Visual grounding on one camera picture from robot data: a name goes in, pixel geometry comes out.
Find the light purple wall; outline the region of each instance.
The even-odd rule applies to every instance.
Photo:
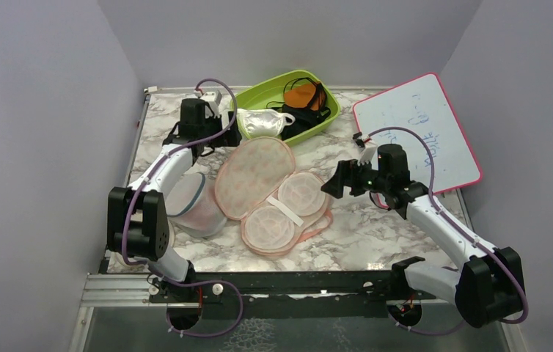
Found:
[[[531,351],[553,351],[553,0],[484,0],[441,74],[477,157],[475,229],[523,259]]]
[[[440,72],[481,0],[99,0],[139,79],[256,84],[305,68],[333,85]]]
[[[0,351],[66,351],[142,86],[95,0],[0,1]]]

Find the marble pattern surface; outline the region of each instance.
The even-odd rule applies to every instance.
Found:
[[[297,170],[309,170],[328,180],[339,160],[358,158],[352,142],[356,123],[352,105],[374,92],[334,92],[341,105],[339,117],[321,134],[293,147]],[[191,94],[156,94],[151,97],[147,117],[133,163],[131,180],[137,179],[155,160],[161,143],[179,120],[180,102]],[[223,96],[221,111],[230,99]],[[216,178],[219,167],[232,152],[220,148],[213,155],[200,158],[188,171],[203,172]],[[443,205],[464,222],[458,195],[439,196]],[[171,244],[198,271],[341,271],[390,268],[391,264],[421,256],[436,265],[451,265],[449,257],[416,226],[396,212],[378,209],[367,196],[345,195],[332,204],[333,224],[309,240],[299,243],[284,257],[268,259],[249,251],[241,240],[240,222],[229,220],[225,228],[208,239],[192,238],[175,227]],[[143,267],[126,268],[113,256],[110,273],[146,271]]]

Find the mesh laundry bag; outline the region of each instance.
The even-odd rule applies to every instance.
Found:
[[[240,145],[219,170],[216,202],[225,216],[242,221],[242,240],[253,252],[287,254],[330,225],[322,180],[295,168],[284,142],[260,137]]]
[[[212,236],[227,222],[214,199],[214,182],[201,173],[182,177],[164,204],[169,219],[192,237]]]

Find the green plastic tub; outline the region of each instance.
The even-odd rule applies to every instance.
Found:
[[[309,77],[313,81],[320,81],[318,77],[315,77],[315,75],[313,75],[313,73],[309,71],[294,70],[259,83],[258,85],[248,88],[247,90],[235,95],[235,98],[238,100],[238,108],[248,110],[265,109],[266,104],[270,103],[271,101],[283,101],[283,88],[285,87],[285,85],[296,78],[303,77]],[[310,130],[307,130],[303,133],[300,133],[298,136],[294,136],[290,139],[285,140],[285,143],[287,143],[290,147],[315,136],[321,131],[326,130],[326,128],[339,115],[341,108],[339,106],[339,103],[337,102],[337,99],[335,99],[333,93],[331,93],[326,87],[324,87],[324,90],[326,91],[326,106],[331,109],[331,114],[320,125],[317,125],[314,128],[311,128]],[[246,131],[242,129],[239,120],[238,128],[247,139],[251,139]]]

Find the white face mask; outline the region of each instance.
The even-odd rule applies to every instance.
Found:
[[[296,121],[296,118],[291,114],[272,109],[238,109],[238,119],[251,138],[276,137],[283,132],[285,126],[289,126]]]

